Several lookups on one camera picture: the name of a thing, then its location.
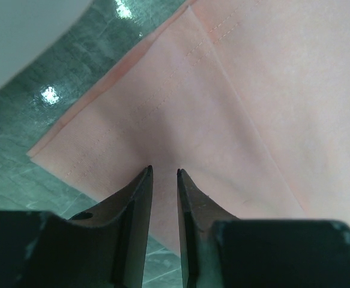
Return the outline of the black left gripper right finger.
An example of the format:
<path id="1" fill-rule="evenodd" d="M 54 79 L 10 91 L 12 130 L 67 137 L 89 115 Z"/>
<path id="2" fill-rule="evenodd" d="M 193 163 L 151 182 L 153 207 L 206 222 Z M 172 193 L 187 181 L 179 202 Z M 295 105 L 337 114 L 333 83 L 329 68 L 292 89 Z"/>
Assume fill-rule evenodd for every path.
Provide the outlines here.
<path id="1" fill-rule="evenodd" d="M 184 287 L 350 287 L 350 227 L 336 220 L 243 220 L 177 171 Z"/>

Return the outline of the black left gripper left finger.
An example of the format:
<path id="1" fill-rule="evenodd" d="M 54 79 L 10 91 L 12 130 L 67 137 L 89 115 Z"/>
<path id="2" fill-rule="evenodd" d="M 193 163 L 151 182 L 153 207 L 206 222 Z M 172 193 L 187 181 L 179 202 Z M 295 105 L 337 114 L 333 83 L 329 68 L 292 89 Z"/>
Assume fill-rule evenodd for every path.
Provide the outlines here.
<path id="1" fill-rule="evenodd" d="M 0 287 L 140 287 L 153 169 L 66 220 L 0 211 Z"/>

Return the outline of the salmon pink t-shirt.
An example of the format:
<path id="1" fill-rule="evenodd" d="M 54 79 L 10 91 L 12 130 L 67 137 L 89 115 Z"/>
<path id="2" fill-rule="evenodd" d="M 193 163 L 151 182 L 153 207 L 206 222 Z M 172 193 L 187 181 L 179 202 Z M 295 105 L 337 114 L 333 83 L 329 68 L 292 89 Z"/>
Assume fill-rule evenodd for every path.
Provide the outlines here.
<path id="1" fill-rule="evenodd" d="M 350 225 L 350 1 L 187 1 L 28 154 L 98 201 L 152 166 L 174 253 L 180 168 L 236 217 Z"/>

